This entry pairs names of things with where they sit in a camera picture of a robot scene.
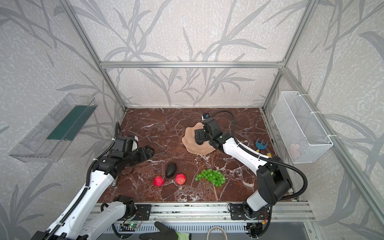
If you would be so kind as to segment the red fake apple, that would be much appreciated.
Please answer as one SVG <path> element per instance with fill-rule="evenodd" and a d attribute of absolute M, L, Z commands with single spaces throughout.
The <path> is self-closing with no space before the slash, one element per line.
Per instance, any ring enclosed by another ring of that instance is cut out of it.
<path fill-rule="evenodd" d="M 161 177 L 161 176 L 155 177 L 155 179 L 154 179 L 154 186 L 161 187 L 161 186 L 164 185 L 164 183 L 165 183 L 165 180 L 163 179 L 163 177 Z"/>

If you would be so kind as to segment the black fake avocado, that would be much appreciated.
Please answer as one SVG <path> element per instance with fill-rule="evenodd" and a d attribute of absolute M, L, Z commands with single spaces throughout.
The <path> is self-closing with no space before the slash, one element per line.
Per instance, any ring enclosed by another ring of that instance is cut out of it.
<path fill-rule="evenodd" d="M 175 163 L 169 163 L 166 167 L 165 177 L 170 179 L 177 171 L 177 165 Z"/>

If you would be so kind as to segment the red fake peach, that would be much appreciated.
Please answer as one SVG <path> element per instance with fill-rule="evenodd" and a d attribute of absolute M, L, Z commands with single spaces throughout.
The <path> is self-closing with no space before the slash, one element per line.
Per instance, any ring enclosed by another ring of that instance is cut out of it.
<path fill-rule="evenodd" d="M 177 174 L 175 176 L 175 183 L 177 185 L 183 185 L 187 180 L 187 177 L 184 174 Z"/>

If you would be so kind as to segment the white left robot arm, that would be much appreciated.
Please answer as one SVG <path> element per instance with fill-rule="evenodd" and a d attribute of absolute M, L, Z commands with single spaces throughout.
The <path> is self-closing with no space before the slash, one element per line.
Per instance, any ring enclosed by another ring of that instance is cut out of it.
<path fill-rule="evenodd" d="M 34 240 L 96 240 L 120 219 L 131 219 L 138 210 L 132 197 L 117 196 L 91 221 L 89 214 L 104 191 L 127 166 L 135 166 L 152 158 L 155 150 L 139 147 L 137 137 L 124 136 L 120 124 L 115 126 L 112 143 L 93 160 L 87 170 L 82 189 L 64 212 L 44 232 L 37 231 Z"/>

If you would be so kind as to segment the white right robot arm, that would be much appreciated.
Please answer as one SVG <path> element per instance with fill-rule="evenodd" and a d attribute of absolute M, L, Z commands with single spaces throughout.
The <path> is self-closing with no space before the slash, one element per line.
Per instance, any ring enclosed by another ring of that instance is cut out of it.
<path fill-rule="evenodd" d="M 214 115 L 229 113 L 233 117 L 233 133 L 228 134 L 220 129 Z M 209 143 L 219 150 L 248 167 L 257 176 L 258 189 L 243 201 L 244 215 L 253 220 L 263 209 L 270 209 L 282 200 L 295 199 L 302 195 L 308 187 L 306 175 L 298 168 L 285 164 L 278 156 L 268 157 L 241 143 L 236 137 L 237 121 L 229 110 L 219 110 L 213 115 L 202 115 L 203 128 L 195 130 L 195 142 L 198 145 Z M 291 170 L 301 176 L 303 186 L 296 193 L 287 195 L 293 187 L 288 171 Z"/>

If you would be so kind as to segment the black and green gloved hand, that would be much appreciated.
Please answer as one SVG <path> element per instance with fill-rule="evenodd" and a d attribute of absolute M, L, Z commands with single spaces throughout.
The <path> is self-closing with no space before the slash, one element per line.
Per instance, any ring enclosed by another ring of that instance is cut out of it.
<path fill-rule="evenodd" d="M 155 233 L 145 233 L 139 235 L 140 240 L 191 240 L 192 235 L 189 233 L 179 233 L 173 229 L 168 228 L 160 222 L 154 223 L 155 227 L 159 230 Z"/>

